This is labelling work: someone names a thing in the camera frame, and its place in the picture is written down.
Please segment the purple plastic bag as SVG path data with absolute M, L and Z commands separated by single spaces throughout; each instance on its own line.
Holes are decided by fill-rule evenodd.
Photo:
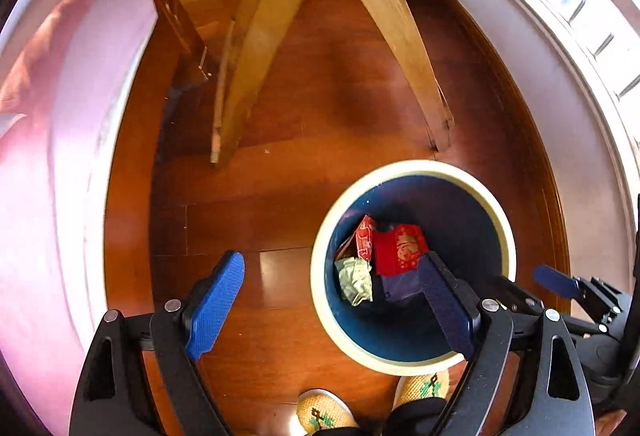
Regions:
M 418 271 L 406 271 L 395 276 L 382 276 L 384 300 L 390 304 L 407 302 L 422 294 Z

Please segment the yellow paper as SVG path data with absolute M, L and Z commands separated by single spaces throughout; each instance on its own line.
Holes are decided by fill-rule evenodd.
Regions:
M 361 257 L 347 257 L 334 263 L 343 299 L 357 307 L 373 301 L 371 265 Z

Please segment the orange red snack packet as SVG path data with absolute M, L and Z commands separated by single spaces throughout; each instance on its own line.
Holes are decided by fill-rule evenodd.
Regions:
M 373 260 L 373 237 L 376 232 L 376 222 L 369 215 L 364 215 L 354 232 L 340 245 L 335 260 L 345 260 L 357 257 L 371 263 Z

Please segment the right embroidered slipper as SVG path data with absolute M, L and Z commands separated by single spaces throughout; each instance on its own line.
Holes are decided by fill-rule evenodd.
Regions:
M 450 378 L 447 370 L 426 375 L 403 376 L 397 383 L 393 408 L 427 398 L 446 399 L 449 386 Z

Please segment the embroidered slipper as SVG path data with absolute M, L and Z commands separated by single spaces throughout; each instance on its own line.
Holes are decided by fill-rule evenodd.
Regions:
M 334 428 L 358 428 L 347 404 L 328 390 L 306 390 L 297 399 L 296 416 L 306 434 Z
M 449 386 L 450 378 L 447 370 L 426 375 L 403 376 L 397 383 L 393 408 L 427 398 L 446 399 Z

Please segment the red packet in bin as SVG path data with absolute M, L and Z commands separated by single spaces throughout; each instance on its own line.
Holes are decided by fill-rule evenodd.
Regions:
M 379 276 L 395 276 L 418 267 L 420 257 L 428 251 L 418 225 L 400 224 L 373 237 L 375 271 Z

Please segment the blue bin with cream rim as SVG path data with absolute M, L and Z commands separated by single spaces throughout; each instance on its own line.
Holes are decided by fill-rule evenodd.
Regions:
M 310 289 L 321 326 L 357 364 L 389 375 L 447 369 L 477 348 L 475 305 L 516 274 L 501 205 L 451 164 L 406 160 L 349 187 L 318 231 Z

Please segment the left embroidered slipper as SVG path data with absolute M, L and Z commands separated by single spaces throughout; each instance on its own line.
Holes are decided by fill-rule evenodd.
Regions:
M 358 428 L 347 404 L 328 390 L 306 390 L 297 399 L 296 416 L 306 434 L 334 428 Z

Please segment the window metal grille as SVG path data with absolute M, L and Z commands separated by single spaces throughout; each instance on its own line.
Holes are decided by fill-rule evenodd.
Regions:
M 539 0 L 593 61 L 620 104 L 639 104 L 639 33 L 612 0 Z

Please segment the pink bed blanket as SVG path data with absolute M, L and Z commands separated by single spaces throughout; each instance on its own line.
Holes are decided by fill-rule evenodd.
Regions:
M 31 430 L 68 433 L 105 312 L 151 300 L 165 3 L 17 0 L 1 29 L 1 390 Z

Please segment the wooden table legs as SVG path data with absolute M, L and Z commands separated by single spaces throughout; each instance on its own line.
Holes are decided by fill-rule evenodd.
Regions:
M 348 23 L 346 0 L 241 0 L 224 38 L 217 78 L 209 161 L 226 163 L 238 148 L 244 124 L 265 84 L 290 28 L 304 29 L 298 45 L 308 46 L 331 27 Z M 407 0 L 358 0 L 396 59 L 423 115 L 428 144 L 451 144 L 454 117 Z

